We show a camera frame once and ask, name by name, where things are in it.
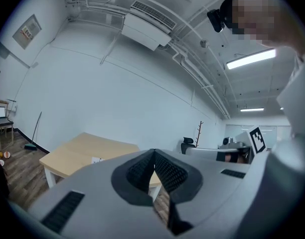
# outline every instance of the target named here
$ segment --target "ceiling light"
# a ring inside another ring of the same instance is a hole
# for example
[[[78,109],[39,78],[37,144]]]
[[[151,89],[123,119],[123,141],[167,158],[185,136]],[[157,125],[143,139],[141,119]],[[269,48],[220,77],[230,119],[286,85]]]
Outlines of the ceiling light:
[[[263,111],[264,108],[254,108],[254,109],[241,109],[241,112],[256,112],[256,111]]]
[[[249,55],[249,56],[245,56],[243,58],[231,61],[227,63],[227,66],[229,69],[233,69],[239,66],[244,66],[247,64],[251,64],[254,62],[258,62],[261,60],[265,60],[268,58],[274,58],[276,56],[276,50],[275,49],[270,49],[270,50],[266,50],[260,53],[256,53],[253,55]]]

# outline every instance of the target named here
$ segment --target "black chair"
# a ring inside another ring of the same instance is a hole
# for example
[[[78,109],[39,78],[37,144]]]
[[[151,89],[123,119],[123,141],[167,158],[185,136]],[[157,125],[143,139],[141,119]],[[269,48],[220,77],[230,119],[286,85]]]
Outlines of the black chair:
[[[192,143],[193,143],[193,139],[184,137],[183,143],[181,144],[181,153],[186,154],[186,150],[188,148],[196,148],[196,146],[193,145]]]

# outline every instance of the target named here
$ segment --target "wall vent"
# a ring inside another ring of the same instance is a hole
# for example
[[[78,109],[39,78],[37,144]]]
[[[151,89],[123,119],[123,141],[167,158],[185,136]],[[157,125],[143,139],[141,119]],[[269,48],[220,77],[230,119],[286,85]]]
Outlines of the wall vent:
[[[158,20],[161,24],[168,27],[170,30],[173,30],[176,26],[176,22],[172,21],[170,18],[168,18],[166,15],[161,13],[160,11],[142,3],[139,1],[135,1],[131,5],[131,9],[137,9],[145,14],[147,14],[150,17],[153,17],[154,19]]]

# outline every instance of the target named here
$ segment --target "laptop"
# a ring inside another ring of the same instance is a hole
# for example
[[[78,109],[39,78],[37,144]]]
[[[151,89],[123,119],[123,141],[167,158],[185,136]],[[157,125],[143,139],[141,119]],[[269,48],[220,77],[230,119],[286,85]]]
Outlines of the laptop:
[[[5,114],[5,107],[0,107],[0,126],[13,123],[6,118]]]

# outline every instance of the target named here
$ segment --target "ceiling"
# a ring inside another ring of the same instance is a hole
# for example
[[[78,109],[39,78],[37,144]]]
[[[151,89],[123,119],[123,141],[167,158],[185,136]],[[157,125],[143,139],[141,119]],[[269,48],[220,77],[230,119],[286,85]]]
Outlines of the ceiling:
[[[129,9],[134,0],[88,0],[114,4],[119,8]],[[164,8],[149,0],[142,1],[166,14],[177,22],[170,34],[180,45],[189,51],[189,58],[202,71],[223,101],[230,116],[240,115],[242,108],[264,107],[267,115],[278,115],[283,112],[276,102],[276,96],[287,85],[294,67],[294,52],[287,47],[277,49],[273,59],[229,70],[226,63],[267,48],[244,36],[233,35],[225,28],[216,33],[209,22],[207,10],[219,8],[223,0],[154,0],[178,14],[207,41],[209,48],[200,46],[200,38],[186,24]],[[107,24],[105,13],[78,11],[68,6],[69,15],[81,19]],[[113,17],[109,25],[120,28],[122,20]],[[166,52],[174,54],[172,49]]]

